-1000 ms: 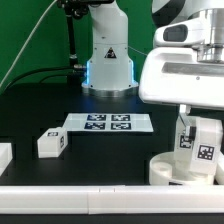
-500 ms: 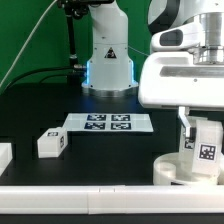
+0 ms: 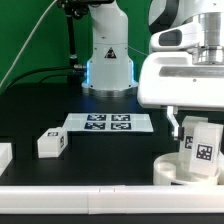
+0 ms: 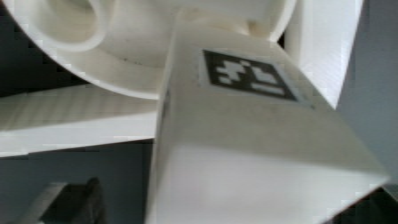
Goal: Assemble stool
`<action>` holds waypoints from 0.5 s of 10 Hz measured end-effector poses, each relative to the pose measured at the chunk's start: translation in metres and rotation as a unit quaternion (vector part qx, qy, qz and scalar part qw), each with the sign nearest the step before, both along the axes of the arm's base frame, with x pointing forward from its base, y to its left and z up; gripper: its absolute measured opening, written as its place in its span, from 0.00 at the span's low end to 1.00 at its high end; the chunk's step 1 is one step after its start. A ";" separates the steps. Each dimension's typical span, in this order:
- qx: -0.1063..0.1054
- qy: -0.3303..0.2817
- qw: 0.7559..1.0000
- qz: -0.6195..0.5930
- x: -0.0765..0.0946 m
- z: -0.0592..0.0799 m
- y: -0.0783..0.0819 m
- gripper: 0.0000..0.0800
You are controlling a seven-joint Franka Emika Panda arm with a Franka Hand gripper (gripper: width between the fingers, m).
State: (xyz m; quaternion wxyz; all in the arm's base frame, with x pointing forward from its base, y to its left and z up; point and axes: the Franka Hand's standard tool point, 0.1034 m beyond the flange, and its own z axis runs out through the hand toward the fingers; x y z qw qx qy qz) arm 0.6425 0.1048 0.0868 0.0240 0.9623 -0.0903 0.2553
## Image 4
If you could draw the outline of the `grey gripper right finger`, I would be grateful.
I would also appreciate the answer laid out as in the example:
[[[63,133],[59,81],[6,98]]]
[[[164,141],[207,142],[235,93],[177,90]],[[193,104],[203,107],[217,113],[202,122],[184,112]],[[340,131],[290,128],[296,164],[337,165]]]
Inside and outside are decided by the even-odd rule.
[[[398,224],[398,201],[383,188],[338,214],[335,224]]]

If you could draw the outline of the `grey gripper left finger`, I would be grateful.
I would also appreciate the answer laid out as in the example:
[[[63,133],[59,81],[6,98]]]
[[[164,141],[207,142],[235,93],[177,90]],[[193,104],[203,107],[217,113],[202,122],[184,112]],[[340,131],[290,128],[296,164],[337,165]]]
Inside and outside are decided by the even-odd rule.
[[[50,183],[13,224],[107,224],[100,179]]]

